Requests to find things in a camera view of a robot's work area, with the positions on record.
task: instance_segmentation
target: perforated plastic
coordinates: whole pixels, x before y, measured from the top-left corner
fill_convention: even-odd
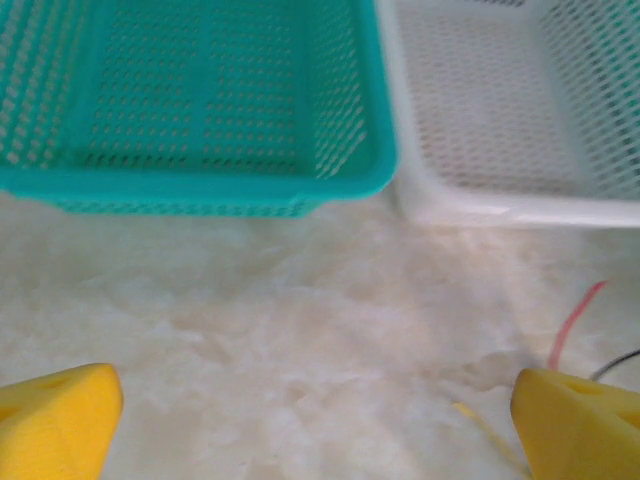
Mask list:
[[[380,4],[410,216],[640,225],[637,1]]]
[[[0,5],[0,186],[67,210],[298,216],[395,150],[363,0]]]

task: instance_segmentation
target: white fur rug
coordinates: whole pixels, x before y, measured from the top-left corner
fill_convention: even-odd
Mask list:
[[[111,362],[105,480],[517,479],[510,388],[587,288],[562,369],[640,346],[635,232],[420,230],[383,194],[302,220],[0,202],[0,383]],[[638,364],[606,380],[640,390]]]

